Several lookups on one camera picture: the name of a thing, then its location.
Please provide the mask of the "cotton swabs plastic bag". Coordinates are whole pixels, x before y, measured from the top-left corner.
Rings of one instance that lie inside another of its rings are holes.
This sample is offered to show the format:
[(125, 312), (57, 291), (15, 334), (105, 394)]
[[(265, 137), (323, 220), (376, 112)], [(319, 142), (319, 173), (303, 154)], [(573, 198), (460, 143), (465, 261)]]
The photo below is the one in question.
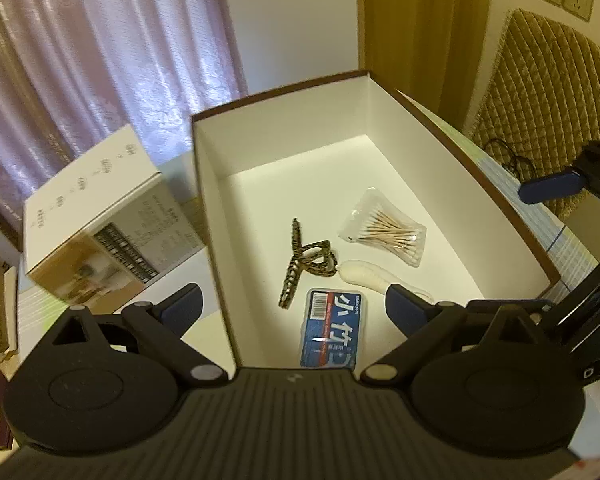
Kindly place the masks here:
[(368, 188), (338, 232), (348, 243), (390, 252), (418, 268), (426, 246), (427, 228), (399, 209), (378, 188)]

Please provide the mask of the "leopard print hair claw clip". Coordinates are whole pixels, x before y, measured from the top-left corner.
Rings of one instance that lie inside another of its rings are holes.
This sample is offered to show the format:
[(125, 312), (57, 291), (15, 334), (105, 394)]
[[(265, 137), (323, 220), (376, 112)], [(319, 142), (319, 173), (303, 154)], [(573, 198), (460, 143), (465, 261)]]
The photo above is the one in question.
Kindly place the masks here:
[(291, 223), (291, 259), (279, 296), (279, 307), (282, 309), (290, 307), (303, 272), (319, 278), (331, 278), (337, 273), (337, 264), (338, 260), (329, 240), (302, 243), (300, 222), (294, 218)]

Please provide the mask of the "blue toothpick plastic box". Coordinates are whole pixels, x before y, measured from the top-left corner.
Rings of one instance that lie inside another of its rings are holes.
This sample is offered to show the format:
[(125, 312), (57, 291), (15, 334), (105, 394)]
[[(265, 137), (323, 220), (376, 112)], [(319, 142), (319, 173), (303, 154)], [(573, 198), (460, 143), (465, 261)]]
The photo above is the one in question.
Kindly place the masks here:
[(354, 290), (312, 288), (300, 338), (303, 368), (354, 370), (365, 328), (366, 299)]

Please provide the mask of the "white appliance carton box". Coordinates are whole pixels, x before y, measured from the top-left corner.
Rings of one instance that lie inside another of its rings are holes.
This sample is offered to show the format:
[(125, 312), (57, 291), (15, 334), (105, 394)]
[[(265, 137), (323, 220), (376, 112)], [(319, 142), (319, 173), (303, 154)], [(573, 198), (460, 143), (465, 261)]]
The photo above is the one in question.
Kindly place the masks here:
[(122, 307), (202, 247), (131, 126), (29, 196), (23, 226), (28, 278), (98, 314)]

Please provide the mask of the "brown cardboard shoe box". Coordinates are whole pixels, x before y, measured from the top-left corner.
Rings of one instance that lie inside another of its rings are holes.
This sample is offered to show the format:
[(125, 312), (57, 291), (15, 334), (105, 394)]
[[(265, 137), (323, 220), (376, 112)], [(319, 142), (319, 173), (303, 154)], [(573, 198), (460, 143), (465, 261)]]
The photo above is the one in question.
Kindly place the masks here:
[(311, 306), (378, 266), (434, 300), (535, 299), (560, 278), (469, 155), (367, 72), (292, 84), (194, 116), (202, 210), (236, 362), (296, 368)]

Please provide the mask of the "wooden door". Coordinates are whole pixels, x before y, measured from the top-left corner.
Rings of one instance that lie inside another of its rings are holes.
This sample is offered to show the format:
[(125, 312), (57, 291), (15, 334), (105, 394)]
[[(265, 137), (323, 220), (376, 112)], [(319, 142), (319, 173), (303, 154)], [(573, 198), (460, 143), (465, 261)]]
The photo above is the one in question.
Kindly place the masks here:
[(490, 0), (356, 0), (358, 66), (463, 128)]

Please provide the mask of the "purple sheer curtain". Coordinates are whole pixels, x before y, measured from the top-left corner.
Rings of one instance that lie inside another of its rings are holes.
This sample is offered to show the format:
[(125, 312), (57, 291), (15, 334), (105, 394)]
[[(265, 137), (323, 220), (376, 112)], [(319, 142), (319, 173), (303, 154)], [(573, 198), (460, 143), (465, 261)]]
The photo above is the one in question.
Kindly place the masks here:
[(110, 133), (162, 164), (246, 91), (226, 0), (0, 0), (0, 230), (18, 242), (24, 201)]

